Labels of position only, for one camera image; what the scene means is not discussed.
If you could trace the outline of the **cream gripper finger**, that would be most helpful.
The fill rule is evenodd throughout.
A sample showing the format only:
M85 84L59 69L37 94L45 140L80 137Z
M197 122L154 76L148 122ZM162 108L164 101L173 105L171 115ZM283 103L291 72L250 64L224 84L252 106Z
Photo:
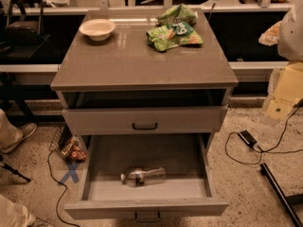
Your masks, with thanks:
M274 120L284 119L303 99L303 62L290 62L279 78L265 113Z

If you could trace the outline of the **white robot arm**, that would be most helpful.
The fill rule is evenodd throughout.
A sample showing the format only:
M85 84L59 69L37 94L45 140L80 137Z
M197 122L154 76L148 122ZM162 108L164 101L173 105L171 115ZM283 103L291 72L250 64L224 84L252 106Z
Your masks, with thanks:
M258 42L276 44L278 54L289 61L279 73L265 110L272 119L283 119L303 99L303 0L296 0L281 21L261 34Z

